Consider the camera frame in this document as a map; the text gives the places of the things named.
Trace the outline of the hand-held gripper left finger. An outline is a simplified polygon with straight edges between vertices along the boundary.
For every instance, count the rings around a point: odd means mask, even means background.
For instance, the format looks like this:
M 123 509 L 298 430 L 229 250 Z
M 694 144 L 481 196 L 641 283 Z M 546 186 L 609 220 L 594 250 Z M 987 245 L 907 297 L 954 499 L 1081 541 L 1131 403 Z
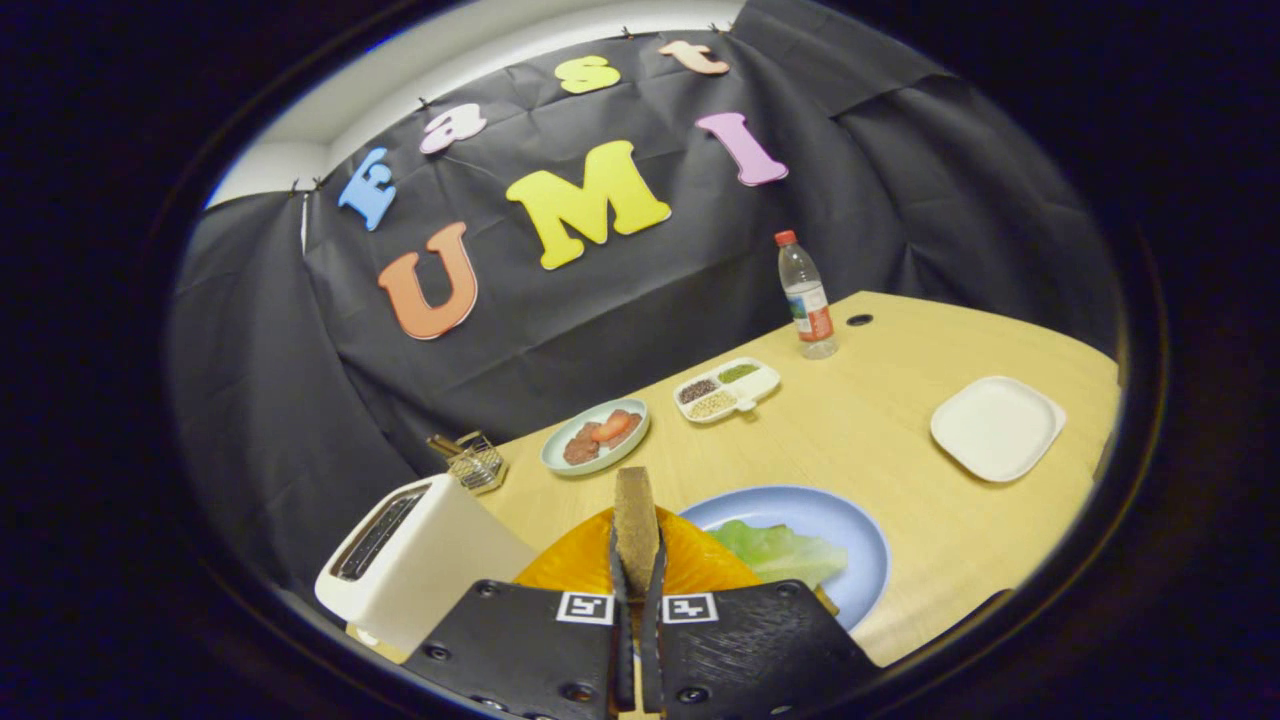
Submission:
M 512 719 L 617 719 L 637 705 L 613 512 L 562 536 L 515 582 L 483 578 L 406 670 Z

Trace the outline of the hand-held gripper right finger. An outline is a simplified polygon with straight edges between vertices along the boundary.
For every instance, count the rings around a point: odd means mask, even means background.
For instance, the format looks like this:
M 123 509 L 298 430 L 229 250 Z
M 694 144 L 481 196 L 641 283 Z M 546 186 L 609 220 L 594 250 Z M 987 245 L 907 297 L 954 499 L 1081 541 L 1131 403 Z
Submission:
M 806 719 L 867 696 L 883 675 L 799 580 L 671 594 L 684 542 L 660 539 L 637 629 L 644 712 L 663 719 Z

